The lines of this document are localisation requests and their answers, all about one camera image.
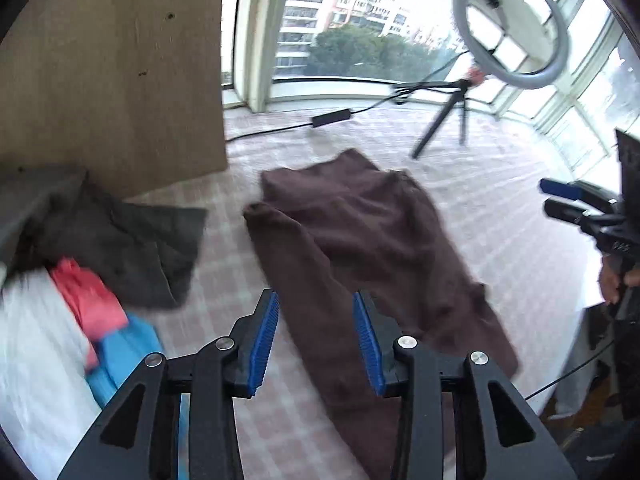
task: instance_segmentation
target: blue cloth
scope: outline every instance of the blue cloth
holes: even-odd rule
[[[107,405],[147,354],[163,352],[156,330],[149,323],[133,314],[127,314],[127,318],[129,324],[126,327],[110,333],[97,344],[99,364],[86,378],[95,401],[101,408]],[[184,446],[188,435],[188,420],[187,403],[181,402],[178,437],[180,446]],[[178,455],[178,478],[186,480],[189,474],[182,459],[185,454]]]

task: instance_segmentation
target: tripod leg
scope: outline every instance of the tripod leg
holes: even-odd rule
[[[462,111],[460,112],[460,146],[466,144],[466,98],[462,97]]]
[[[453,107],[460,100],[461,95],[462,93],[460,91],[453,92],[453,94],[451,95],[447,103],[444,105],[442,110],[439,111],[438,115],[433,120],[433,123],[431,123],[431,126],[429,127],[428,131],[424,134],[424,137],[420,140],[420,142],[418,142],[418,144],[414,148],[411,154],[411,158],[413,160],[415,160],[420,156],[420,154],[422,153],[422,150],[427,145],[427,142],[431,140],[431,137],[433,137],[433,134],[436,133],[436,130],[442,124],[442,121],[444,121],[444,119],[446,119],[449,113],[453,110]]]

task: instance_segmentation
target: wooden board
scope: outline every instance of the wooden board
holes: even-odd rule
[[[30,0],[0,44],[0,164],[119,196],[226,168],[222,0]]]

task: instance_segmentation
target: white garment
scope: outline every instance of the white garment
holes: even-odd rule
[[[38,480],[55,480],[100,413],[84,379],[89,341],[46,270],[0,299],[0,426]]]

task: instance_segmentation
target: triangular cutout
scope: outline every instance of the triangular cutout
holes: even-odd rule
[[[100,441],[110,446],[131,449],[136,441],[138,419],[142,399],[145,397],[144,384],[138,384],[124,400],[120,408],[111,416],[100,435]]]
[[[488,387],[500,445],[511,447],[533,441],[535,438],[533,429],[500,384],[492,381]]]

